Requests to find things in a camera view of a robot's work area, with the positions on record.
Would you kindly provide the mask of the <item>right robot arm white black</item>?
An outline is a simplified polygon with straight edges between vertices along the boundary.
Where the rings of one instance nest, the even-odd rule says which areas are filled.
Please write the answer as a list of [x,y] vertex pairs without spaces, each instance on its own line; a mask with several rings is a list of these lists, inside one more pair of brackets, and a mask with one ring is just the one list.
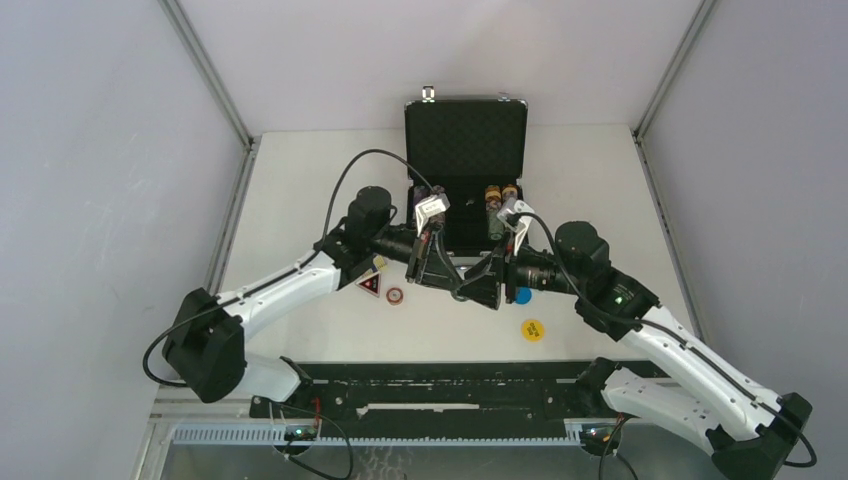
[[793,467],[802,445],[806,467],[817,452],[805,427],[811,404],[798,393],[778,394],[752,380],[687,330],[658,296],[615,268],[609,245],[585,221],[548,231],[540,252],[518,242],[526,215],[511,218],[505,252],[495,251],[461,280],[458,296],[491,308],[518,288],[569,294],[594,330],[643,354],[676,381],[657,386],[620,363],[597,358],[579,377],[578,402],[592,416],[610,409],[641,418],[704,451],[728,479],[772,479]]

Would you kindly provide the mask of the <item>black aluminium poker case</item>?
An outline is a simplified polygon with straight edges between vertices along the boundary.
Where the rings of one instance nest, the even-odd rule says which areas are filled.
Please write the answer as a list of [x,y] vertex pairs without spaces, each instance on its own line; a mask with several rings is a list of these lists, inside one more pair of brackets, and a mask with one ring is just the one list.
[[446,190],[450,208],[445,220],[447,252],[454,257],[481,257],[496,244],[487,236],[484,192],[487,186],[521,187],[528,129],[526,100],[507,94],[439,95],[426,85],[421,97],[404,106],[406,160],[412,165],[412,190],[423,185]]

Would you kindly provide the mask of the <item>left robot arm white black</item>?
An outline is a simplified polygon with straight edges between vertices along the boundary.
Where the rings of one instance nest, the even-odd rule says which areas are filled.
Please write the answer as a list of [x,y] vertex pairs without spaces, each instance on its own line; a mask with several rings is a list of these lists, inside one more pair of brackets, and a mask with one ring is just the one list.
[[248,353],[248,341],[299,306],[356,283],[378,256],[407,264],[416,283],[458,291],[462,279],[437,222],[449,206],[445,193],[430,195],[415,205],[414,227],[405,227],[393,224],[386,189],[361,189],[339,223],[294,265],[233,291],[188,293],[158,342],[163,358],[204,403],[239,391],[274,401],[290,417],[305,414],[313,401],[308,375],[286,357]]

